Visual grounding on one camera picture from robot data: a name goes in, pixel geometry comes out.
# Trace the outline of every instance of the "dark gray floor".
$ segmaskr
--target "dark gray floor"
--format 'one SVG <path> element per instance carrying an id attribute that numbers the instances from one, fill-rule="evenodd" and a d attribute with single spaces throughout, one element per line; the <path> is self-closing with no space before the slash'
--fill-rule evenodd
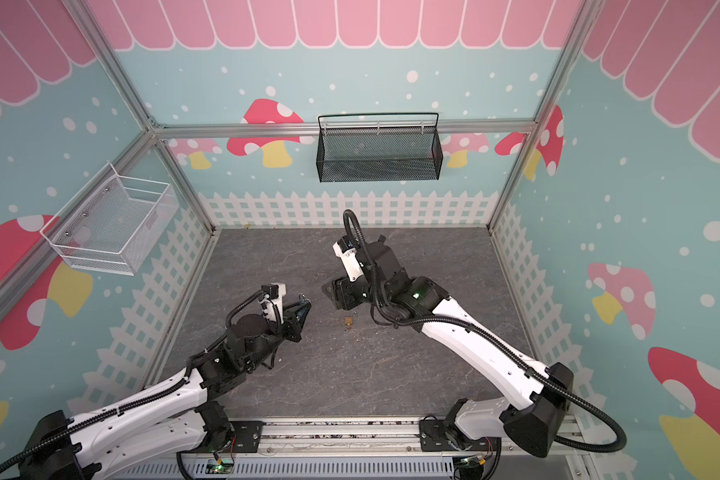
<path id="1" fill-rule="evenodd" d="M 530 353 L 486 229 L 367 229 L 387 237 L 410 276 L 442 285 L 467 312 Z M 220 403 L 235 417 L 445 414 L 462 397 L 500 396 L 439 342 L 410 328 L 376 326 L 368 305 L 345 328 L 320 285 L 343 274 L 332 245 L 340 229 L 224 230 L 169 354 L 163 379 L 223 331 L 225 314 L 264 283 L 282 282 L 286 302 L 312 301 L 303 340 L 280 346 L 274 370 L 257 369 Z M 250 311 L 258 311 L 254 304 Z"/>

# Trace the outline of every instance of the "black mounting plate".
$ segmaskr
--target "black mounting plate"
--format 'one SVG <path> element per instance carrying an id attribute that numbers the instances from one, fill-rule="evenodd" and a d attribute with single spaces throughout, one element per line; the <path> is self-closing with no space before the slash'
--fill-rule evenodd
<path id="1" fill-rule="evenodd" d="M 485 441 L 485 438 L 468 439 L 469 447 L 465 450 L 454 447 L 445 437 L 442 420 L 419 420 L 418 434 L 423 452 L 486 452 L 488 450 L 488 442 Z M 495 440 L 491 439 L 490 441 L 496 445 Z"/>
<path id="2" fill-rule="evenodd" d="M 233 453 L 256 453 L 259 451 L 259 442 L 262 439 L 264 422 L 231 421 L 235 428 L 235 443 L 232 445 Z"/>

